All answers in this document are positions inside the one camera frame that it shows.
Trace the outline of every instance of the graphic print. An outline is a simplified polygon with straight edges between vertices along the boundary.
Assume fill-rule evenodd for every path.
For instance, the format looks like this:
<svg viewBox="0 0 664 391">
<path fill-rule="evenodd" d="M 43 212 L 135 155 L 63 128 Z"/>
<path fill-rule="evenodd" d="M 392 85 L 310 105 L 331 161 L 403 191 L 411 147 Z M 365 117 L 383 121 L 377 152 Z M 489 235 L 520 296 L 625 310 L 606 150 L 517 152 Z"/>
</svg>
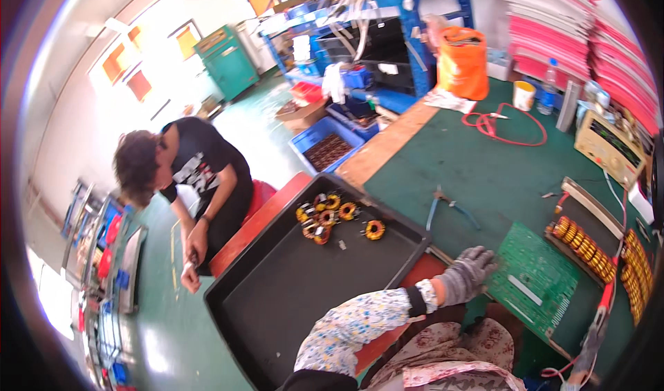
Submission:
<svg viewBox="0 0 664 391">
<path fill-rule="evenodd" d="M 173 175 L 175 182 L 193 186 L 199 194 L 219 186 L 219 177 L 203 160 L 203 152 L 198 152 Z"/>
</svg>

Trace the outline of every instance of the plastic water bottle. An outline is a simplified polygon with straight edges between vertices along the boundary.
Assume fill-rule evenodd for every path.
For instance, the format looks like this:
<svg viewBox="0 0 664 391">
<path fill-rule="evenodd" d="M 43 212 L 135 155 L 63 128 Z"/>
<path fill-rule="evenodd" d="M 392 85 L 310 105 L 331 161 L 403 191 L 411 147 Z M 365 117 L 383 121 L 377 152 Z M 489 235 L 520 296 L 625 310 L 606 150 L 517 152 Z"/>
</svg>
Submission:
<svg viewBox="0 0 664 391">
<path fill-rule="evenodd" d="M 543 115 L 550 115 L 553 111 L 553 97 L 558 94 L 556 91 L 556 67 L 558 66 L 558 61 L 555 58 L 552 58 L 549 61 L 548 70 L 546 71 L 546 77 L 544 78 L 544 83 L 542 88 L 544 92 L 542 93 L 542 98 L 537 102 L 537 111 Z"/>
</svg>

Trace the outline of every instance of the green cabinet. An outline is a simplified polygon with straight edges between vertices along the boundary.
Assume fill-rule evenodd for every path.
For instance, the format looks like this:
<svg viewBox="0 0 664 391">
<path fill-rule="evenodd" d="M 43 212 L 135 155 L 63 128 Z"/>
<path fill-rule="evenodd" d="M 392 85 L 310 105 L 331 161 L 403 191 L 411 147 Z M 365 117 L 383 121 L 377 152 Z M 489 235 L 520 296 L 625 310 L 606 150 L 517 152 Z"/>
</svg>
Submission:
<svg viewBox="0 0 664 391">
<path fill-rule="evenodd" d="M 229 25 L 200 40 L 194 49 L 227 102 L 258 81 L 256 69 Z"/>
</svg>

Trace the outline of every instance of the green circuit board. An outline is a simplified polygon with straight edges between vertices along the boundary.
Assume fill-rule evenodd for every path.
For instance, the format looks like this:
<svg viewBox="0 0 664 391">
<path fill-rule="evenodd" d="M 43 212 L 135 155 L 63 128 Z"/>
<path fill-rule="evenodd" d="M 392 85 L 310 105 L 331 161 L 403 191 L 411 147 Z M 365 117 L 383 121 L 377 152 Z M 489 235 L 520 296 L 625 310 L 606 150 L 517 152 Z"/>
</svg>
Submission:
<svg viewBox="0 0 664 391">
<path fill-rule="evenodd" d="M 489 295 L 548 342 L 572 300 L 579 270 L 520 222 L 512 224 L 496 260 Z"/>
</svg>

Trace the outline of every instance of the stack of pink material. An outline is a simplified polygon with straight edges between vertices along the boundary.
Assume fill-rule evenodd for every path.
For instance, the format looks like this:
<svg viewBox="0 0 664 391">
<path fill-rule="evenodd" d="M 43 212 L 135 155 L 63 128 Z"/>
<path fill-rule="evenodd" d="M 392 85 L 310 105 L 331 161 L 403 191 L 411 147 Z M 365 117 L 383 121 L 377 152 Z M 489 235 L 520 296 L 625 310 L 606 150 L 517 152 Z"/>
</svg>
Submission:
<svg viewBox="0 0 664 391">
<path fill-rule="evenodd" d="M 657 133 L 657 89 L 638 45 L 601 15 L 590 36 L 593 78 L 624 105 L 650 135 Z"/>
<path fill-rule="evenodd" d="M 509 52 L 515 69 L 543 79 L 549 60 L 558 61 L 556 84 L 590 80 L 588 38 L 593 29 L 597 0 L 508 0 Z"/>
<path fill-rule="evenodd" d="M 599 0 L 506 1 L 516 71 L 543 80 L 555 58 L 558 88 L 565 90 L 568 80 L 595 80 L 644 131 L 657 131 L 657 93 L 643 53 L 602 15 Z"/>
</svg>

